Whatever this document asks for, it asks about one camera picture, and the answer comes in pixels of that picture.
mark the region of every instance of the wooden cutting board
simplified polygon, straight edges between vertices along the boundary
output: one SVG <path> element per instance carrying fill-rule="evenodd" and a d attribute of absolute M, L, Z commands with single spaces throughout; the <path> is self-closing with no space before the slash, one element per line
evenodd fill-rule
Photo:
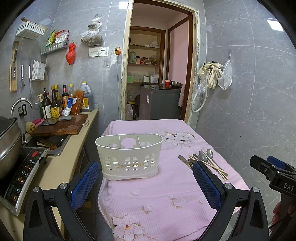
<path fill-rule="evenodd" d="M 88 116 L 87 114 L 71 116 L 73 117 L 71 120 L 58 121 L 57 123 L 48 126 L 38 126 L 30 135 L 33 137 L 76 135 L 80 132 L 82 124 L 84 124 Z"/>

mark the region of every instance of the countertop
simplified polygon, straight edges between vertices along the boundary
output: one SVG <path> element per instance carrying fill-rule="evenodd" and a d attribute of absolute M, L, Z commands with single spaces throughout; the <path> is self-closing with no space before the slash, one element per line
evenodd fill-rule
<path fill-rule="evenodd" d="M 98 109 L 82 113 L 88 114 L 89 124 L 82 127 L 78 135 L 70 137 L 60 156 L 47 158 L 47 163 L 40 167 L 34 177 L 34 186 L 40 186 L 43 190 L 54 189 L 61 183 L 71 181 L 84 141 L 97 113 Z M 62 219 L 56 207 L 53 207 L 53 212 L 59 228 L 63 229 Z M 12 237 L 16 241 L 22 241 L 25 215 L 21 214 L 17 217 L 0 203 L 0 218 Z"/>

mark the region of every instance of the gray appliance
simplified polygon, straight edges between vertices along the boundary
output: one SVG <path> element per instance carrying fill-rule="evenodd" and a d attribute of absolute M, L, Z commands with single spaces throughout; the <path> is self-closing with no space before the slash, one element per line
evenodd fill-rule
<path fill-rule="evenodd" d="M 180 119 L 180 88 L 161 89 L 161 85 L 140 87 L 139 120 Z"/>

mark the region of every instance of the pink tablecloth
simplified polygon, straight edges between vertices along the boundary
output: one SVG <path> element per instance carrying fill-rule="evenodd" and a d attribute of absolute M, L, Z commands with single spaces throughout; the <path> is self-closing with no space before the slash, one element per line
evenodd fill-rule
<path fill-rule="evenodd" d="M 103 179 L 98 205 L 114 240 L 192 241 L 200 237 L 214 217 L 192 170 L 178 155 L 212 149 L 216 163 L 228 172 L 237 189 L 248 190 L 242 177 L 182 120 L 113 121 L 103 135 L 156 133 L 164 138 L 159 172 L 151 178 Z"/>

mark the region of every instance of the pot lid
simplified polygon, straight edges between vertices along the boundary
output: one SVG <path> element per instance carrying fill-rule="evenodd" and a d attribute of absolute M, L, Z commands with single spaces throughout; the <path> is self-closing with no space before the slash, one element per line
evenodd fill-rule
<path fill-rule="evenodd" d="M 0 116 L 0 136 L 13 124 L 14 119 L 8 119 L 4 116 Z"/>

